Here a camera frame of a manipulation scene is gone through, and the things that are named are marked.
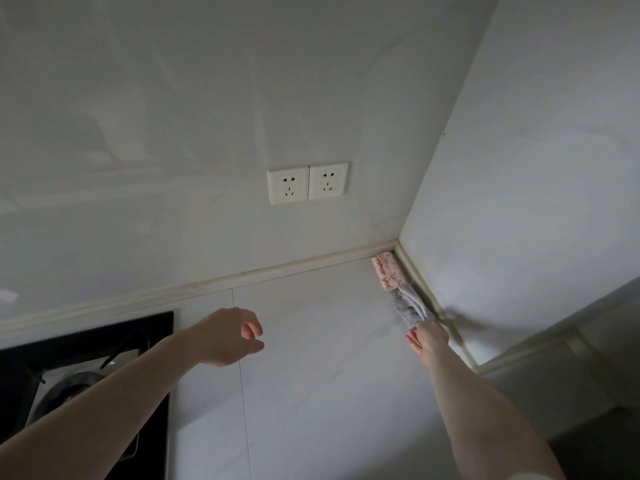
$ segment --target double power socket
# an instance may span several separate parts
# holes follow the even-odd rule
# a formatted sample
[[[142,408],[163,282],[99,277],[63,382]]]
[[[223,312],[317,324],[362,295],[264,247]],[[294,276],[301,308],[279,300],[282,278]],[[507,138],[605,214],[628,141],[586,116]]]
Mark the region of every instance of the double power socket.
[[[272,204],[335,197],[344,193],[348,163],[267,172]]]

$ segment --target pink sponge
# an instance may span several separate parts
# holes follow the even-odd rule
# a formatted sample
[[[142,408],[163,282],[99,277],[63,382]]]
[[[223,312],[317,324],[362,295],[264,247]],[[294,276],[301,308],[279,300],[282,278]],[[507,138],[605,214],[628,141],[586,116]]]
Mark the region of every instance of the pink sponge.
[[[400,266],[396,263],[393,254],[386,252],[371,258],[373,266],[376,268],[380,283],[385,291],[395,290],[400,285],[406,284],[406,278]]]

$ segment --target person's right hand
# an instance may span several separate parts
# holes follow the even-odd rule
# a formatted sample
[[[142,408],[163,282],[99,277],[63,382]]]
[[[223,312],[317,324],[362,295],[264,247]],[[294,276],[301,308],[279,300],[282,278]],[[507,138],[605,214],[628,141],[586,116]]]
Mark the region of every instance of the person's right hand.
[[[434,352],[449,346],[449,334],[442,325],[433,321],[418,322],[415,330],[409,330],[405,338],[427,367]]]
[[[217,367],[231,365],[249,354],[260,352],[264,342],[262,325],[250,310],[220,308],[201,321],[183,330],[198,363]]]

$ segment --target gas stove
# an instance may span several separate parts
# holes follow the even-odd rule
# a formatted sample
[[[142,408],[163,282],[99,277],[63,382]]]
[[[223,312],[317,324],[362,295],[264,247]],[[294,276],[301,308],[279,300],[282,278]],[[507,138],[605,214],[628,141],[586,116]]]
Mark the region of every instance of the gas stove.
[[[173,332],[173,312],[0,351],[0,443]],[[168,396],[107,479],[166,477]]]

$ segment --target person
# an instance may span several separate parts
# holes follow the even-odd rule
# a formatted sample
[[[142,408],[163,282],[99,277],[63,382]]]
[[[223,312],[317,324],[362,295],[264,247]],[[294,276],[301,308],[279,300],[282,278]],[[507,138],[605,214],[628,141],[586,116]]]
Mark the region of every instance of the person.
[[[4,480],[102,480],[183,375],[199,363],[222,367],[260,352],[261,335],[253,312],[223,308],[163,339],[0,445]],[[453,352],[441,325],[421,322],[406,340],[431,373],[464,479],[564,480],[548,444]]]

